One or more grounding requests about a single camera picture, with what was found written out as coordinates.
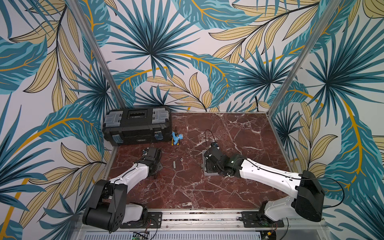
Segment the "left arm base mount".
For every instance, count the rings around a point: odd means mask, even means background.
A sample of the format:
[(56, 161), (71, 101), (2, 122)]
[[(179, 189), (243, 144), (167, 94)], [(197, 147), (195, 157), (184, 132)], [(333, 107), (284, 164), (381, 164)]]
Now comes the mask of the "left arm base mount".
[(138, 204), (128, 204), (120, 229), (159, 229), (162, 220), (162, 212), (149, 211), (146, 206)]

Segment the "translucent plastic storage box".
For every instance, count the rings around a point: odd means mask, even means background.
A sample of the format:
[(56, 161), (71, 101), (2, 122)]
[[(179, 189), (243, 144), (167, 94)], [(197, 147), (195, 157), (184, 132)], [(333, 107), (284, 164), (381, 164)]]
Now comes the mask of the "translucent plastic storage box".
[(206, 176), (219, 176), (223, 171), (223, 153), (217, 148), (203, 152), (203, 169)]

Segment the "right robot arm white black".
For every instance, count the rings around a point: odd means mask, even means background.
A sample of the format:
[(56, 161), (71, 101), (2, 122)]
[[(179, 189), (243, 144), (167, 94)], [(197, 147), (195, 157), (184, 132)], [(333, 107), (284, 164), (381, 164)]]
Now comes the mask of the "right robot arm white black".
[(270, 222), (290, 217), (311, 222), (322, 220), (325, 192), (313, 173), (275, 169), (238, 154), (228, 157), (215, 146), (203, 151), (203, 160), (220, 176), (256, 181), (287, 194), (279, 200), (264, 202), (258, 211), (260, 219)]

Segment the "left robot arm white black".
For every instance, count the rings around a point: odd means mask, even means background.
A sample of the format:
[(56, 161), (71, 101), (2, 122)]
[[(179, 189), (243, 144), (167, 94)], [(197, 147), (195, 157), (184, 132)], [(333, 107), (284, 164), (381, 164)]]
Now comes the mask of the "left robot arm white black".
[(139, 182), (163, 168), (161, 156), (161, 149), (148, 147), (130, 169), (108, 181), (97, 181), (83, 213), (83, 224), (111, 233), (120, 227), (144, 227), (150, 223), (147, 208), (127, 204), (127, 195)]

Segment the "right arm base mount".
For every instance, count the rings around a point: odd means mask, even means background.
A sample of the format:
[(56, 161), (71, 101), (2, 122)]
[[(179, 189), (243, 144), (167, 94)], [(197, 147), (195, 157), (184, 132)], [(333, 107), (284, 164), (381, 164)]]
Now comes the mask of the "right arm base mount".
[(258, 211), (241, 212), (239, 221), (243, 222), (245, 228), (277, 228), (284, 227), (282, 220), (274, 221), (265, 215), (267, 201), (264, 201)]

